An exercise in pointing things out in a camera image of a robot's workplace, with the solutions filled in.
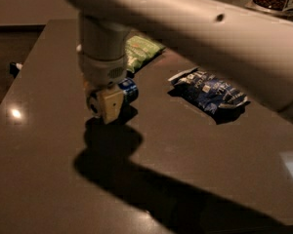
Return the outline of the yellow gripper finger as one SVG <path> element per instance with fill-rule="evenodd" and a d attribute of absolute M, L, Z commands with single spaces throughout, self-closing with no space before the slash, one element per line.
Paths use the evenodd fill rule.
<path fill-rule="evenodd" d="M 122 90 L 113 85 L 99 91 L 93 91 L 87 96 L 87 105 L 96 118 L 102 119 L 105 124 L 115 121 L 120 114 L 124 101 Z"/>

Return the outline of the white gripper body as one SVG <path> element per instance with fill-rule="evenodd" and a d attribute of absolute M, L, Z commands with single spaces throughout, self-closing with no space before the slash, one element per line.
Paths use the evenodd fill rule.
<path fill-rule="evenodd" d="M 79 55 L 79 66 L 86 82 L 96 90 L 110 87 L 125 78 L 127 59 L 98 60 Z"/>

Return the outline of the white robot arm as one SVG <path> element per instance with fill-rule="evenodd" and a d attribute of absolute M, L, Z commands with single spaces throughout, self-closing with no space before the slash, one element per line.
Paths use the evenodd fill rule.
<path fill-rule="evenodd" d="M 293 22 L 214 0 L 66 0 L 79 12 L 79 63 L 89 105 L 117 119 L 131 29 L 231 78 L 293 124 Z"/>

